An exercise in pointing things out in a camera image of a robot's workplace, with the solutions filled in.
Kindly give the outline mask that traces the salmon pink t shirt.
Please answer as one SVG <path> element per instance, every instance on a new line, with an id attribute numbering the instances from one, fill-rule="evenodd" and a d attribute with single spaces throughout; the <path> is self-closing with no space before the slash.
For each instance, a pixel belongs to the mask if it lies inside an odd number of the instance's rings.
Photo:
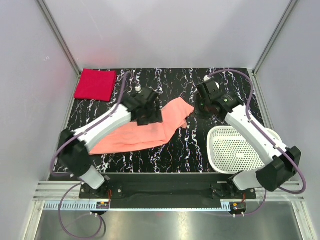
<path id="1" fill-rule="evenodd" d="M 179 128 L 187 127 L 187 117 L 195 108 L 178 97 L 161 109 L 163 122 L 139 126 L 129 122 L 104 137 L 90 155 L 135 152 L 167 144 Z"/>

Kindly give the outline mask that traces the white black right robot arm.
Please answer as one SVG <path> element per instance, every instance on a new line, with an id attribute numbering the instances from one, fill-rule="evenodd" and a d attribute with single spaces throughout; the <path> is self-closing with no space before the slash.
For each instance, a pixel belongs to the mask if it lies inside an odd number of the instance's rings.
<path id="1" fill-rule="evenodd" d="M 288 148 L 272 138 L 260 123 L 255 122 L 255 118 L 250 116 L 249 107 L 235 94 L 197 94 L 195 106 L 176 98 L 163 108 L 149 106 L 137 122 L 139 125 L 162 123 L 171 127 L 174 123 L 184 122 L 191 113 L 205 120 L 215 115 L 226 121 L 246 139 L 264 163 L 263 167 L 239 171 L 230 177 L 227 183 L 230 197 L 239 198 L 250 188 L 264 188 L 273 192 L 295 174 L 302 173 L 298 167 L 301 151 L 295 146 Z"/>

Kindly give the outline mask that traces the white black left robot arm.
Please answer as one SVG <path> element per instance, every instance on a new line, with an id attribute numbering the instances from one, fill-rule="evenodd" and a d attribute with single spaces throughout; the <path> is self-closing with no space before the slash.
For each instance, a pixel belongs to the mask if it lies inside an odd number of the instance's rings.
<path id="1" fill-rule="evenodd" d="M 160 104 L 141 104 L 136 100 L 126 100 L 116 104 L 108 112 L 76 130 L 65 129 L 60 134 L 58 159 L 69 172 L 89 185 L 90 192 L 97 198 L 108 193 L 108 186 L 89 153 L 106 136 L 118 128 L 133 122 L 145 126 L 163 121 Z"/>

